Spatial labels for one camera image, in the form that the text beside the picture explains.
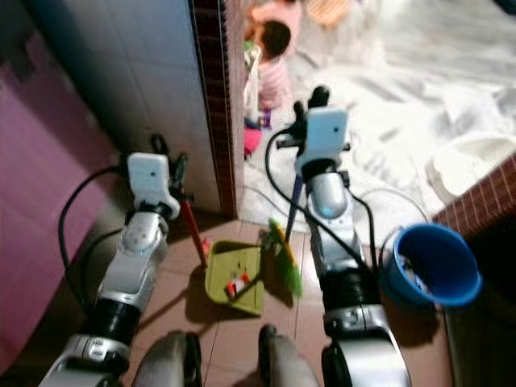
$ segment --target pink wall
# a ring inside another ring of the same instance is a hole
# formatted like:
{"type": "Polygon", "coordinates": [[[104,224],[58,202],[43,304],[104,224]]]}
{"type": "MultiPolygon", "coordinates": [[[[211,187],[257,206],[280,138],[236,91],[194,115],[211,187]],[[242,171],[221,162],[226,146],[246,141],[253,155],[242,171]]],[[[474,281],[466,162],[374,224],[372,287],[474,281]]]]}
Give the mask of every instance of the pink wall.
{"type": "MultiPolygon", "coordinates": [[[[77,185],[116,151],[87,124],[87,109],[35,35],[35,73],[19,82],[0,68],[0,374],[34,331],[63,277],[60,209],[77,185]]],[[[91,228],[106,194],[92,185],[67,219],[69,255],[91,228]]]]}

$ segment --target debris in dustpan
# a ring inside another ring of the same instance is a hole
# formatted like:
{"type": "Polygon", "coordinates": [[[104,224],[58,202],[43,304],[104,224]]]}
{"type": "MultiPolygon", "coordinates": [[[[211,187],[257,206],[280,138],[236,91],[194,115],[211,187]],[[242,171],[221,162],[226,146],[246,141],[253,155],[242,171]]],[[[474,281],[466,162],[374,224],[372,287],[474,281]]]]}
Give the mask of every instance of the debris in dustpan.
{"type": "Polygon", "coordinates": [[[235,298],[242,290],[245,289],[246,285],[249,285],[251,280],[249,279],[249,275],[247,272],[244,272],[240,278],[233,277],[231,281],[228,282],[226,290],[229,294],[229,297],[235,298]]]}
{"type": "Polygon", "coordinates": [[[405,274],[412,281],[414,285],[421,289],[422,292],[431,295],[430,288],[427,284],[422,280],[422,278],[414,271],[414,266],[410,261],[410,258],[407,256],[399,255],[400,263],[402,264],[403,270],[405,270],[405,274]]]}

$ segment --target child's hair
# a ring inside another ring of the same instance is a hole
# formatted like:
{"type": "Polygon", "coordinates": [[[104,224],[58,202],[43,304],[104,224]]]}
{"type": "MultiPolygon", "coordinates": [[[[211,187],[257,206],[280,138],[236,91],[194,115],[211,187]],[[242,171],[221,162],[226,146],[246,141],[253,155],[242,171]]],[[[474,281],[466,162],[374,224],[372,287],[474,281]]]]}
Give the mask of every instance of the child's hair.
{"type": "Polygon", "coordinates": [[[276,58],[289,46],[290,29],[276,20],[265,22],[261,41],[269,59],[276,58]]]}

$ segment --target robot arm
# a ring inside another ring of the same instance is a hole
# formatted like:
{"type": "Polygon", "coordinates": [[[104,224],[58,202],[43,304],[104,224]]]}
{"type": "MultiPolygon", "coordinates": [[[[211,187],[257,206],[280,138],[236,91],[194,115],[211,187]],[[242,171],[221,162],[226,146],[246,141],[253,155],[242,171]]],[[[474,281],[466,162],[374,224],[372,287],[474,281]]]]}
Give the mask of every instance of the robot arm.
{"type": "Polygon", "coordinates": [[[41,386],[118,385],[129,365],[135,329],[167,252],[167,221],[179,215],[180,204],[169,193],[166,156],[133,153],[127,165],[136,212],[119,237],[94,307],[41,386]]]}
{"type": "Polygon", "coordinates": [[[326,107],[329,92],[317,88],[289,138],[278,148],[299,147],[295,168],[306,184],[306,221],[325,308],[331,345],[323,350],[325,385],[410,386],[405,362],[381,305],[377,279],[367,268],[353,225],[353,197],[347,171],[339,171],[346,113],[326,107]],[[331,231],[338,237],[324,230],[331,231]]]}

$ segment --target black cable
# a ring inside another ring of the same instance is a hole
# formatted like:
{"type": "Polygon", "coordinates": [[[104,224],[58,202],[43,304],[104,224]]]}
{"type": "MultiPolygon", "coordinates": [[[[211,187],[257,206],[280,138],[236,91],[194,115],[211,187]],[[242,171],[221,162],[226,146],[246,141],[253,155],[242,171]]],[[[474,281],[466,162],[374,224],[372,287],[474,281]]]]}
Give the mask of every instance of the black cable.
{"type": "Polygon", "coordinates": [[[271,137],[271,139],[267,143],[267,148],[265,149],[265,172],[267,173],[267,178],[271,182],[271,185],[273,188],[280,194],[282,198],[284,198],[288,203],[290,203],[291,206],[293,206],[296,210],[301,211],[311,222],[314,222],[319,227],[321,227],[331,238],[337,242],[337,244],[342,247],[358,264],[359,268],[364,269],[366,271],[369,270],[366,263],[362,261],[362,257],[360,254],[355,252],[352,248],[350,248],[345,242],[343,242],[332,230],[330,230],[328,227],[326,227],[324,224],[319,222],[309,211],[305,210],[301,206],[299,206],[297,203],[293,202],[291,198],[289,198],[286,194],[281,191],[280,187],[276,184],[274,181],[273,175],[271,174],[269,165],[268,165],[268,158],[270,156],[271,147],[273,145],[274,140],[280,136],[280,135],[287,135],[289,134],[289,129],[283,129],[282,131],[278,131],[274,133],[274,135],[271,137]]]}
{"type": "Polygon", "coordinates": [[[378,270],[379,271],[384,269],[384,250],[385,250],[385,247],[387,246],[387,242],[389,242],[389,240],[393,237],[394,234],[396,234],[397,232],[399,232],[401,230],[403,230],[403,227],[397,226],[385,237],[384,243],[381,245],[381,248],[380,248],[380,253],[378,254],[378,268],[379,268],[378,270]]]}
{"type": "MultiPolygon", "coordinates": [[[[261,195],[268,202],[268,204],[270,204],[272,207],[274,207],[276,209],[276,211],[278,211],[280,214],[282,214],[286,218],[289,217],[288,214],[283,212],[283,210],[275,202],[273,202],[265,193],[261,192],[259,189],[251,187],[250,185],[244,185],[243,188],[249,189],[250,191],[261,195]]],[[[295,222],[299,222],[300,224],[306,225],[306,222],[303,222],[302,220],[296,220],[295,222]]]]}
{"type": "Polygon", "coordinates": [[[118,173],[119,168],[115,166],[110,166],[104,169],[101,169],[100,171],[97,171],[93,175],[89,176],[86,180],[84,180],[76,189],[73,191],[72,196],[68,199],[66,204],[64,204],[63,210],[61,210],[61,213],[59,215],[59,223],[57,225],[57,236],[59,238],[59,249],[61,253],[61,259],[63,260],[64,265],[64,278],[68,282],[68,285],[70,287],[70,290],[72,290],[73,296],[79,301],[79,304],[81,304],[82,309],[85,313],[88,311],[88,303],[86,300],[81,296],[81,293],[79,290],[76,289],[75,285],[73,284],[72,278],[70,276],[70,259],[68,256],[68,253],[66,252],[66,243],[65,243],[65,219],[66,214],[68,213],[70,206],[72,205],[73,201],[76,199],[77,195],[94,179],[97,177],[104,175],[106,173],[118,173]]]}
{"type": "Polygon", "coordinates": [[[91,307],[91,301],[89,299],[88,295],[88,266],[89,266],[89,259],[93,255],[95,249],[97,246],[103,242],[104,240],[110,238],[113,235],[117,235],[122,231],[122,228],[117,228],[116,230],[107,232],[106,234],[102,234],[99,237],[96,238],[86,249],[84,252],[84,255],[82,257],[82,263],[81,263],[81,296],[82,299],[85,301],[85,304],[88,306],[88,309],[91,307]]]}
{"type": "Polygon", "coordinates": [[[374,243],[374,220],[372,217],[371,207],[369,207],[368,203],[364,202],[362,199],[353,195],[353,198],[360,203],[368,213],[369,220],[369,248],[371,249],[371,262],[372,262],[372,273],[374,277],[378,279],[378,263],[377,263],[377,247],[374,243]]]}

